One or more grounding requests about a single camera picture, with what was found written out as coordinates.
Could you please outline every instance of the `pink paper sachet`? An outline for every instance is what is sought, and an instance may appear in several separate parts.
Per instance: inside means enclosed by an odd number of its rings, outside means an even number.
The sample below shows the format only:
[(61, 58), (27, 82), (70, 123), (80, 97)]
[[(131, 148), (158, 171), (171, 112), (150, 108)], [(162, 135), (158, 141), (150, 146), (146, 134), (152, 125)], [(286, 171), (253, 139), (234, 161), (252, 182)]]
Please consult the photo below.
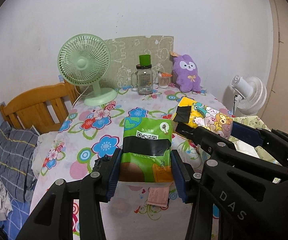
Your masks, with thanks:
[(167, 207), (170, 187), (151, 187), (149, 189), (147, 203), (159, 207)]

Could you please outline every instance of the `fan stand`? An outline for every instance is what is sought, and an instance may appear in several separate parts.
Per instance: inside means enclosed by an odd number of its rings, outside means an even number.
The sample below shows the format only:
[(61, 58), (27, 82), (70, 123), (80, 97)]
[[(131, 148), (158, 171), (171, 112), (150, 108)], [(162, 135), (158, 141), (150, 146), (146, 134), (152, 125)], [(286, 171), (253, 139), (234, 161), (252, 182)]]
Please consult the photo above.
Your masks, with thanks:
[(109, 103), (117, 97), (117, 92), (112, 88), (100, 88), (98, 81), (93, 84), (93, 91), (84, 99), (87, 106), (100, 106)]

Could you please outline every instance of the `floral tablecloth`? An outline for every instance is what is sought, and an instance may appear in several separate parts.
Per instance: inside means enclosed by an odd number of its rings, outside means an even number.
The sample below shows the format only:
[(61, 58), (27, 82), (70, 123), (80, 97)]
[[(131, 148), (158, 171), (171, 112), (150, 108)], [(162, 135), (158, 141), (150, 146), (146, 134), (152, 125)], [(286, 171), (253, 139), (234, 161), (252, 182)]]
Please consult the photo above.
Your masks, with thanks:
[[(181, 93), (175, 87), (155, 89), (153, 94), (139, 96), (130, 87), (117, 90), (114, 101), (102, 106), (89, 107), (78, 102), (64, 121), (44, 161), (37, 181), (31, 210), (56, 179), (67, 182), (82, 179), (92, 171), (94, 162), (105, 154), (112, 155), (122, 146), (124, 117), (151, 117), (169, 119), (181, 97), (187, 96), (220, 112), (231, 113), (210, 93)], [(192, 142), (172, 135), (172, 148), (195, 171), (201, 170), (203, 160)], [(149, 187), (118, 183), (109, 203), (101, 203), (103, 224), (107, 239), (184, 239), (191, 205), (178, 197), (174, 184), (169, 191), (165, 208), (147, 204)], [(74, 202), (73, 234), (79, 239), (79, 205)], [(213, 218), (218, 219), (214, 207)], [(213, 239), (217, 227), (213, 227)]]

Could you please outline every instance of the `black cord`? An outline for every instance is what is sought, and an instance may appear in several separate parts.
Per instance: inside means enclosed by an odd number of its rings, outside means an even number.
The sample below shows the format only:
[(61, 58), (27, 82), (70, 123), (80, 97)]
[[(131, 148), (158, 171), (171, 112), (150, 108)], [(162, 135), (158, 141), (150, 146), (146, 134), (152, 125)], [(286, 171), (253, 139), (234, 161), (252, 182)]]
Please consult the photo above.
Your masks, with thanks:
[(237, 98), (238, 95), (235, 95), (234, 96), (234, 103), (233, 103), (233, 115), (234, 115), (234, 112), (235, 112), (235, 102), (236, 102), (236, 98)]

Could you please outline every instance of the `gray plaid fabric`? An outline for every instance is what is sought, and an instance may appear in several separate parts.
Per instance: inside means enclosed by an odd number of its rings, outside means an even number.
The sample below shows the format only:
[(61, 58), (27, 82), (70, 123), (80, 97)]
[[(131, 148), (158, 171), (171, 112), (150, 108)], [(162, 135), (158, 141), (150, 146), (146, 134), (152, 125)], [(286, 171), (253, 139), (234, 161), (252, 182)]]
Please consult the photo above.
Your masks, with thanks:
[(25, 201), (26, 190), (35, 182), (31, 163), (37, 138), (31, 130), (12, 129), (8, 122), (0, 127), (0, 179), (20, 202)]

